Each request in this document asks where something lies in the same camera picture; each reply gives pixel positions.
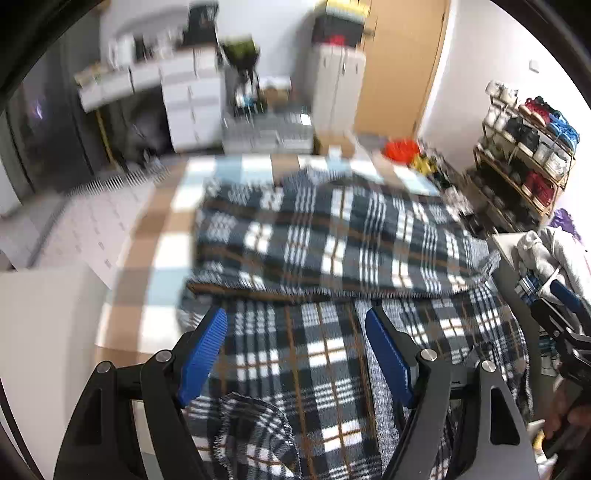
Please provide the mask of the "person's right hand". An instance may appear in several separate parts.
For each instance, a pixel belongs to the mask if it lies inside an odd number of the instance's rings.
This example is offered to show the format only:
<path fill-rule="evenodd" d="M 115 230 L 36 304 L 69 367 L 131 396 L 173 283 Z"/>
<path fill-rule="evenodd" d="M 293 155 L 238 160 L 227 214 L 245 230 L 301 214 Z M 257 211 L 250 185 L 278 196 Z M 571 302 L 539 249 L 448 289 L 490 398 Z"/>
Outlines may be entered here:
<path fill-rule="evenodd" d="M 579 407 L 570 407 L 567 393 L 568 383 L 563 381 L 557 387 L 545 418 L 543 432 L 546 439 L 551 439 L 555 435 L 555 433 L 561 428 L 564 420 L 567 420 L 569 424 L 578 427 L 590 427 L 590 405 L 584 404 Z"/>

